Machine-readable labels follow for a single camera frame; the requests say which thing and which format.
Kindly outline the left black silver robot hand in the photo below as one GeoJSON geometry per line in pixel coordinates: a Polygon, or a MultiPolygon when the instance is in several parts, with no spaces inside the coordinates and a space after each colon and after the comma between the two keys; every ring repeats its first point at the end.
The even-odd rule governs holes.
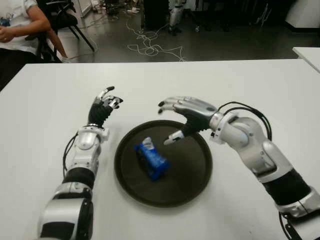
{"type": "Polygon", "coordinates": [[[114,86],[106,87],[94,98],[88,113],[88,125],[102,128],[105,120],[111,115],[113,110],[120,107],[120,104],[124,100],[118,96],[109,95],[109,92],[114,89],[114,86]]]}

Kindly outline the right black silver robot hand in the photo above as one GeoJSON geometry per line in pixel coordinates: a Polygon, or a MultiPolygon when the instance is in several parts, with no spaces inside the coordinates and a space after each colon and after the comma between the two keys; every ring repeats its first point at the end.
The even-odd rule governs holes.
{"type": "Polygon", "coordinates": [[[203,130],[210,129],[210,121],[217,108],[203,100],[190,96],[168,97],[158,104],[158,113],[173,111],[186,118],[183,127],[170,134],[163,142],[164,145],[173,144],[183,138],[203,130]]]}

